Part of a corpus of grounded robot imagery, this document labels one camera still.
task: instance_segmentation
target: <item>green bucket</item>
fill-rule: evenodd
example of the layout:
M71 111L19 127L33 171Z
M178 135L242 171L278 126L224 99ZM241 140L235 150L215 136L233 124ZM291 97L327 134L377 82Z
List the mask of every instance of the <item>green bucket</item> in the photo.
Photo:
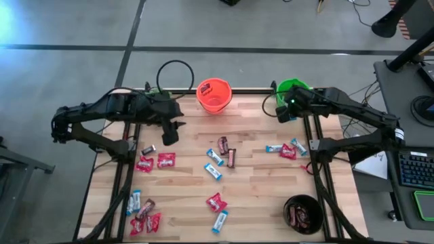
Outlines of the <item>green bucket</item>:
M287 104L285 103L285 101L283 100L285 98L285 91L288 91L292 86L297 85L300 87L304 87L309 89L309 86L304 82L301 81L297 78L293 78L293 79L287 79L285 81L282 81L278 86L277 86L277 92L281 92L278 93L276 95L276 99L277 99L277 106L287 106Z

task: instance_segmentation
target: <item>keyboard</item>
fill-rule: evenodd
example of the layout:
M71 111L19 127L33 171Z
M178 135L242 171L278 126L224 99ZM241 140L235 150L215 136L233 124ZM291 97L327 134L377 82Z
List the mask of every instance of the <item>keyboard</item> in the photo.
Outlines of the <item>keyboard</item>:
M401 184L434 189L434 157L424 153L412 155L410 152L399 152L399 166L401 173Z

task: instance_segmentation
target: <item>concrete floor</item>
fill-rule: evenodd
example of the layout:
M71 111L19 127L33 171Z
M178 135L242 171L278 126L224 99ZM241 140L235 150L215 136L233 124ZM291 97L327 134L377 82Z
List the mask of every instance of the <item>concrete floor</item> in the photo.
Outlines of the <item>concrete floor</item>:
M127 45L139 0L38 0L0 2L0 43L39 45ZM400 33L382 39L361 25L345 0L242 0L227 7L217 0L148 0L134 45L179 47L279 47L292 49L403 50L412 41ZM390 10L387 0L359 7L372 23ZM123 52L0 49L0 135L23 155L56 165L36 172L17 217L13 237L31 243L70 241L95 154L78 142L54 144L50 119L60 106L93 102L115 84ZM373 62L392 56L323 54L229 54L133 52L123 85L155 84L167 60L187 61L196 83L222 77L233 87L268 87L272 80L298 77L312 86L354 92L375 80ZM189 74L169 66L164 87L186 87ZM363 94L353 96L361 101ZM385 110L381 95L370 100ZM103 121L87 123L92 130ZM381 241L425 241L434 232L388 221L388 194L360 194L371 237Z

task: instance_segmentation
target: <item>orange bucket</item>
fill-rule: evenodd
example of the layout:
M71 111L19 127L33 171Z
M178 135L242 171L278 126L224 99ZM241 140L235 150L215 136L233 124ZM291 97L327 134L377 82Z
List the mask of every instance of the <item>orange bucket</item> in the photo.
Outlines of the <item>orange bucket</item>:
M218 115L232 100L232 89L227 81L209 78L199 84L196 97L207 112Z

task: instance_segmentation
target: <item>wooden tabletop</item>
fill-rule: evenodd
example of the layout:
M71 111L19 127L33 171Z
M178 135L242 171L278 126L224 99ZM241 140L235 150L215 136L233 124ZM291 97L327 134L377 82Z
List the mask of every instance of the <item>wooden tabletop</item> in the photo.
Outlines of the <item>wooden tabletop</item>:
M280 124L276 118L266 116L261 110L264 97L234 95L231 103L218 116L207 114L194 96L179 99L185 116L177 120L187 124L178 129L180 140L172 146L162 144L160 127L142 126L138 149L154 144L157 153L176 153L176 166L158 169L155 165L149 174L134 172L132 191L142 191L142 203L148 198L154 200L156 207L151 214L161 212L162 217L157 233L146 234L144 231L135 237L130 236L132 217L128 217L124 241L323 240L322 230L313 235L301 235L283 221L283 205L290 197L306 194L317 198L317 193L313 177L300 168L310 161L309 156L298 155L297 160L289 160L276 153L265 152L266 145L288 144L292 138L297 138L306 146L307 139L302 119ZM275 100L270 99L265 108L274 113ZM322 117L321 125L324 137L342 138L337 116ZM105 129L103 135L118 140L122 131L123 123L114 123ZM212 163L206 151L209 148L218 151L217 140L221 136L228 138L229 148L237 149L236 168L218 167L223 177L217 182L203 166ZM155 162L157 153L149 155ZM338 156L347 158L343 153ZM96 166L109 159L107 154L98 155ZM340 208L356 229L367 236L351 166L334 160L330 167ZM88 234L107 210L115 169L116 163L109 163L94 172L79 238ZM226 210L229 212L219 235L211 231L217 213L213 213L205 203L217 192L228 203ZM119 211L113 224L114 233L119 215L124 214ZM330 210L328 215L332 236L336 236Z

